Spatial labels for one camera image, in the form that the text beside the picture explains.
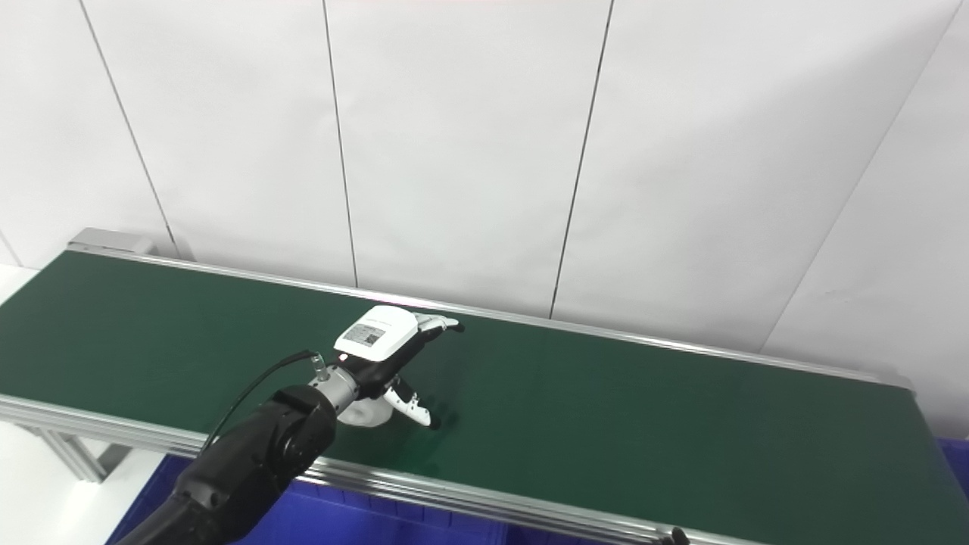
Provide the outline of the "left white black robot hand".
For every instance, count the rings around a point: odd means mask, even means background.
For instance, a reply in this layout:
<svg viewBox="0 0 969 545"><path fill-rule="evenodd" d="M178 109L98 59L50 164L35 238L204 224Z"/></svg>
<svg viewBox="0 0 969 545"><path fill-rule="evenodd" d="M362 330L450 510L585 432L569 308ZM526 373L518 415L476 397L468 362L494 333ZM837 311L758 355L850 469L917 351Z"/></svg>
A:
<svg viewBox="0 0 969 545"><path fill-rule="evenodd" d="M400 373L430 341L443 332L463 332L464 328L457 319L444 315L395 306L370 308L335 341L335 366L357 386L357 399L339 408L338 420L354 427L376 428L390 420L391 411L397 411L422 427L437 430L439 418Z"/></svg>

